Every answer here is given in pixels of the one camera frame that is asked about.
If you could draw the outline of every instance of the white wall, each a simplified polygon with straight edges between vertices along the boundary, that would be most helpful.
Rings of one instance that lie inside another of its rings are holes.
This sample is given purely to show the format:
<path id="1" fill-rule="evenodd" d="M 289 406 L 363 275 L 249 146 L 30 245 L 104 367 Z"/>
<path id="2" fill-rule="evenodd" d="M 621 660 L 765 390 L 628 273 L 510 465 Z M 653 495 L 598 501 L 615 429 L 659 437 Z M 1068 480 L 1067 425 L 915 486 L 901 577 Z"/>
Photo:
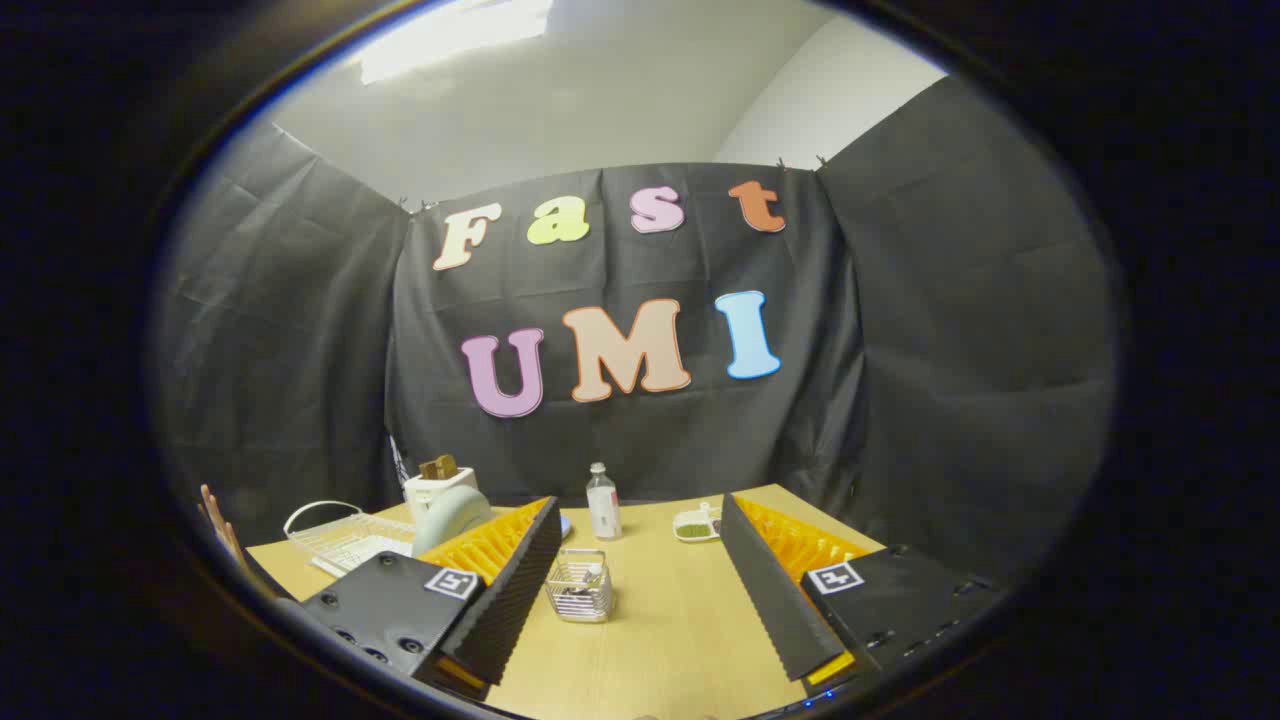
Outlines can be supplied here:
<path id="1" fill-rule="evenodd" d="M 730 131 L 718 163 L 818 168 L 946 73 L 896 40 L 844 15 L 778 70 Z"/>
<path id="2" fill-rule="evenodd" d="M 369 86 L 337 64 L 266 119 L 408 210 L 571 170 L 709 163 L 831 17 L 800 0 L 556 0 L 545 36 Z"/>

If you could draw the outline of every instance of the ceiling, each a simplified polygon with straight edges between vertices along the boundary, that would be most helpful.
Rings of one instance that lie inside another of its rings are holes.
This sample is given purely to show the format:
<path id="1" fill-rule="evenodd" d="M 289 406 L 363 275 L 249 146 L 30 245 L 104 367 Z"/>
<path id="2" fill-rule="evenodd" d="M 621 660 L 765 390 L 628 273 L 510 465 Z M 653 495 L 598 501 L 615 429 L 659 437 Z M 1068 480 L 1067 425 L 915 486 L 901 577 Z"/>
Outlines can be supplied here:
<path id="1" fill-rule="evenodd" d="M 268 118 L 407 209 L 579 169 L 712 161 L 832 17 L 801 0 L 556 0 L 541 37 L 369 86 L 339 61 Z"/>

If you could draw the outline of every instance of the plastic water bottle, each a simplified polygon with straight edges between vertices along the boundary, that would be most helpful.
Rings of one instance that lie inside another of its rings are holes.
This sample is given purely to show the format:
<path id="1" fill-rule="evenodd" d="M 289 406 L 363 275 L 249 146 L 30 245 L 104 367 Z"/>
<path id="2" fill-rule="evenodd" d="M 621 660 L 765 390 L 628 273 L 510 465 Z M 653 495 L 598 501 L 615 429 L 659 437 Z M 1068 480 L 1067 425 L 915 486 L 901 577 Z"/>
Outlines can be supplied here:
<path id="1" fill-rule="evenodd" d="M 591 512 L 591 530 L 599 539 L 622 536 L 618 519 L 618 488 L 604 474 L 604 462 L 591 462 L 591 480 L 586 483 L 586 507 Z"/>

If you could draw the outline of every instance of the yellow letter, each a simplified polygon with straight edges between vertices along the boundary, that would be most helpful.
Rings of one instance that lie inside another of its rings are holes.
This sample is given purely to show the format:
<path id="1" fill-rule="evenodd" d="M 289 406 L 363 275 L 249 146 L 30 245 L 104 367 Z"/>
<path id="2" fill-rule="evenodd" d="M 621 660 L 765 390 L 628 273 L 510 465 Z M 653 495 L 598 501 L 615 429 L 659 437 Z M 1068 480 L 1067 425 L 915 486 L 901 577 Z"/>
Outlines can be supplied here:
<path id="1" fill-rule="evenodd" d="M 586 202 L 572 195 L 543 202 L 534 210 L 534 217 L 538 219 L 529 225 L 529 242 L 534 245 L 581 240 L 591 229 L 586 224 Z"/>
<path id="2" fill-rule="evenodd" d="M 474 246 L 484 242 L 484 231 L 489 227 L 489 222 L 497 220 L 500 217 L 502 205 L 492 202 L 483 208 L 463 210 L 444 218 L 444 250 L 440 251 L 440 256 L 435 259 L 435 264 L 431 266 L 436 270 L 447 270 L 458 265 L 466 265 L 467 260 L 471 259 L 467 242 Z"/>
<path id="3" fill-rule="evenodd" d="M 573 400 L 594 402 L 613 393 L 613 386 L 602 377 L 602 363 L 625 393 L 635 388 L 641 360 L 645 375 L 640 386 L 646 391 L 667 392 L 687 386 L 692 377 L 680 364 L 677 313 L 680 302 L 675 300 L 644 302 L 636 310 L 630 337 L 622 337 L 603 307 L 579 307 L 564 313 L 564 324 L 577 340 L 579 380 L 571 393 Z"/>

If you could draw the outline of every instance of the screw hole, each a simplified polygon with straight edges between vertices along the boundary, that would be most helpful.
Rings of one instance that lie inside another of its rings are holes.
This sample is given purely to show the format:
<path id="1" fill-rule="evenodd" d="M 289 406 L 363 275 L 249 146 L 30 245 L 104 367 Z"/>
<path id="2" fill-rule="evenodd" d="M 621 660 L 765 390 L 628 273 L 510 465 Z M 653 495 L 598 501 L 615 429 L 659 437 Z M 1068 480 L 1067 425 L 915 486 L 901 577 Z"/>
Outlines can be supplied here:
<path id="1" fill-rule="evenodd" d="M 879 647 L 893 638 L 893 630 L 882 630 L 879 633 L 872 633 L 867 638 L 867 647 Z"/>

